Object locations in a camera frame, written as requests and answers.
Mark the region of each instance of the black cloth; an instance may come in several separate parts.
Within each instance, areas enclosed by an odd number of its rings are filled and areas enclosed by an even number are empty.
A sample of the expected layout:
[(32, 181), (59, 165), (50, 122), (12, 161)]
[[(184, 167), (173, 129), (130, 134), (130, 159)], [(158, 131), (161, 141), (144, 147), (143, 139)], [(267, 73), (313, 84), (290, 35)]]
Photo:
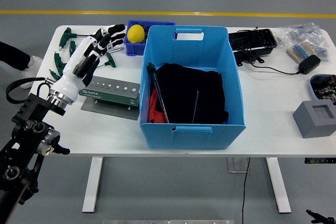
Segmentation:
[(157, 76), (170, 123), (223, 124), (227, 120), (222, 75), (218, 72), (166, 63), (157, 70)]
[(30, 56), (0, 41), (0, 60), (17, 70), (23, 71), (28, 67)]

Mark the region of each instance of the white robotic hand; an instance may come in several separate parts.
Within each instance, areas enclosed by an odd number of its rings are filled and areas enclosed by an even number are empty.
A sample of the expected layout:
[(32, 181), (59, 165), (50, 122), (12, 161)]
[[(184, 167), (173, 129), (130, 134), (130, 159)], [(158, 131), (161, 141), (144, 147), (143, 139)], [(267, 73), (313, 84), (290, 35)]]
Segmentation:
[(107, 47), (122, 44), (124, 37), (123, 24), (102, 27), (86, 37), (64, 67), (63, 76), (50, 87), (47, 101), (62, 109), (73, 104), (79, 90), (91, 82), (99, 58), (106, 53)]

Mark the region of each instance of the blue container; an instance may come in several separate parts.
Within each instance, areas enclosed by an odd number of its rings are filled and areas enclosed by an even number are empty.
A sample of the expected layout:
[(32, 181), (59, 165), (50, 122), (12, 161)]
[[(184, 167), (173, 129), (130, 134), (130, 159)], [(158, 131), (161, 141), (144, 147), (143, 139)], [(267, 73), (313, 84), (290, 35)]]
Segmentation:
[(126, 55), (128, 56), (136, 56), (136, 55), (143, 55), (145, 50), (146, 43), (130, 43), (127, 39), (128, 30), (133, 25), (141, 25), (144, 29), (151, 26), (174, 26), (176, 25), (175, 22), (168, 22), (168, 21), (145, 21), (145, 20), (129, 20), (127, 25), (126, 36), (124, 40), (124, 44), (126, 46)]
[[(201, 40), (177, 40), (201, 35)], [(150, 77), (147, 65), (165, 63), (222, 74), (226, 124), (148, 123)], [(153, 26), (144, 51), (140, 88), (140, 127), (151, 148), (226, 149), (246, 128), (237, 65), (225, 27)]]

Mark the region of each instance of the plastic bag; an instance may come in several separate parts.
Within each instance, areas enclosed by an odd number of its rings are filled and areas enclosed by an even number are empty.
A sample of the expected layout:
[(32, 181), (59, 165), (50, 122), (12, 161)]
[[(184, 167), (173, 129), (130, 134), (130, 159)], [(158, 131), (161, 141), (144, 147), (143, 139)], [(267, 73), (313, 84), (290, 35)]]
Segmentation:
[(322, 63), (329, 63), (328, 45), (320, 27), (314, 23), (281, 27), (279, 32), (280, 47), (291, 49), (305, 43), (309, 45), (314, 54)]

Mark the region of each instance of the gray block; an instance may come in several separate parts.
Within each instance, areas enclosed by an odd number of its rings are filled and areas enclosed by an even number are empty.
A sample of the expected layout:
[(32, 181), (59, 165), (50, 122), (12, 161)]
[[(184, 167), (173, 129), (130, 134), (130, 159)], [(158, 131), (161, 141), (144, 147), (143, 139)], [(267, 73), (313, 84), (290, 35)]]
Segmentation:
[(330, 136), (336, 131), (336, 107), (329, 99), (303, 101), (293, 117), (303, 138)]

